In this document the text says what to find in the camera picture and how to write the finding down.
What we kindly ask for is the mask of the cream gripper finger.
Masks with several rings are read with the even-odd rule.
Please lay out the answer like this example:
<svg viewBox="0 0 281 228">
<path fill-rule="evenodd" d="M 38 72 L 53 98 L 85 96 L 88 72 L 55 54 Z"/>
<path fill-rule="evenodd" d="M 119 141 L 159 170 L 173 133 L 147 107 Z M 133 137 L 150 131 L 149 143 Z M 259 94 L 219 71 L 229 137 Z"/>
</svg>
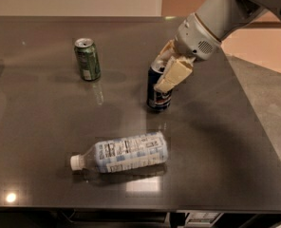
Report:
<svg viewBox="0 0 281 228">
<path fill-rule="evenodd" d="M 175 45 L 173 40 L 169 40 L 164 48 L 159 53 L 159 58 L 161 60 L 169 60 L 172 56 L 176 54 Z"/>
<path fill-rule="evenodd" d="M 184 56 L 172 56 L 166 64 L 166 68 L 159 77 L 154 89 L 157 92 L 166 93 L 184 81 L 194 70 L 194 58 Z"/>
</svg>

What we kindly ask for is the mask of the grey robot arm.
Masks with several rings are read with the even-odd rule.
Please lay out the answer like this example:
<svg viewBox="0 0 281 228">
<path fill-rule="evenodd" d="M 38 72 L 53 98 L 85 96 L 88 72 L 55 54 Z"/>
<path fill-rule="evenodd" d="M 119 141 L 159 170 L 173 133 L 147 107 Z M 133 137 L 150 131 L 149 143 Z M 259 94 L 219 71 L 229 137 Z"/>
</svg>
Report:
<svg viewBox="0 0 281 228">
<path fill-rule="evenodd" d="M 153 62 L 165 67 L 154 89 L 172 90 L 193 72 L 195 62 L 209 59 L 231 33 L 266 11 L 281 21 L 281 0 L 206 0 L 186 17 Z"/>
</svg>

